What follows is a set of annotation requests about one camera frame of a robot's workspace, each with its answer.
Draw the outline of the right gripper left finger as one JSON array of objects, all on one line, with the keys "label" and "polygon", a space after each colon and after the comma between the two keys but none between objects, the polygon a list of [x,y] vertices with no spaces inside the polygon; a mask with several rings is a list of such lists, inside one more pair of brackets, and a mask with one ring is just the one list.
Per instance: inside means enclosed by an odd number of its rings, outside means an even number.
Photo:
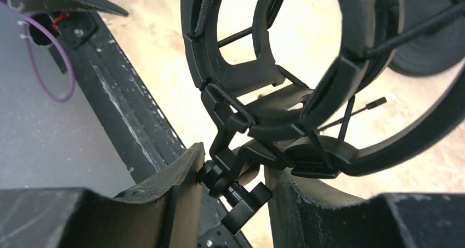
[{"label": "right gripper left finger", "polygon": [[1,191],[1,247],[196,247],[202,143],[114,198],[86,188]]}]

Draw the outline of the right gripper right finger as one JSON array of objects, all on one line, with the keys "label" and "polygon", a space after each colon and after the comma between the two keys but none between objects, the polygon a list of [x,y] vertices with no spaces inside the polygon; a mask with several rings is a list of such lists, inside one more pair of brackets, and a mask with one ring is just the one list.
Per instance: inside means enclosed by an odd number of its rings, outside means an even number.
[{"label": "right gripper right finger", "polygon": [[464,195],[362,199],[318,179],[264,170],[275,247],[464,247]]}]

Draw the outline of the black tripod shock mount stand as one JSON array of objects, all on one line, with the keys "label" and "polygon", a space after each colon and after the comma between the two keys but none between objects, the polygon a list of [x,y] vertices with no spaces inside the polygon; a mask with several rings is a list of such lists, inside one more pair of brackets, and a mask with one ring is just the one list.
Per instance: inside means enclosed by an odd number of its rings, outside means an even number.
[{"label": "black tripod shock mount stand", "polygon": [[243,184],[263,165],[298,177],[334,179],[386,170],[420,154],[464,119],[464,74],[420,118],[364,149],[347,143],[356,94],[391,61],[399,47],[462,18],[464,0],[404,29],[405,0],[338,0],[339,53],[315,88],[277,65],[269,29],[284,0],[257,0],[252,26],[217,39],[222,0],[180,0],[185,54],[202,102],[217,127],[211,159],[199,181],[232,209],[223,226],[236,234],[271,198]]}]

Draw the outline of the black shock mount round stand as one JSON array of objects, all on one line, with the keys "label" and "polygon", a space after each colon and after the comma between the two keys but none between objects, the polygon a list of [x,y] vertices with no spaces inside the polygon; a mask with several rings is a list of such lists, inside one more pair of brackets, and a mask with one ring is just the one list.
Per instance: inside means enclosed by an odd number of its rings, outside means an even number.
[{"label": "black shock mount round stand", "polygon": [[[452,5],[451,0],[404,0],[404,28]],[[398,47],[388,67],[405,76],[427,77],[440,74],[464,58],[464,17]]]}]

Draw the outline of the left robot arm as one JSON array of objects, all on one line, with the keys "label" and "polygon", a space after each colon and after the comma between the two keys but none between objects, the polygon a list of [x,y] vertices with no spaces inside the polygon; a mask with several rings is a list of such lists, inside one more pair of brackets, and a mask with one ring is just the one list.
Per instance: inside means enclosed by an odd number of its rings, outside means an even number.
[{"label": "left robot arm", "polygon": [[1,0],[19,13],[103,12],[128,16],[128,12],[108,0]]}]

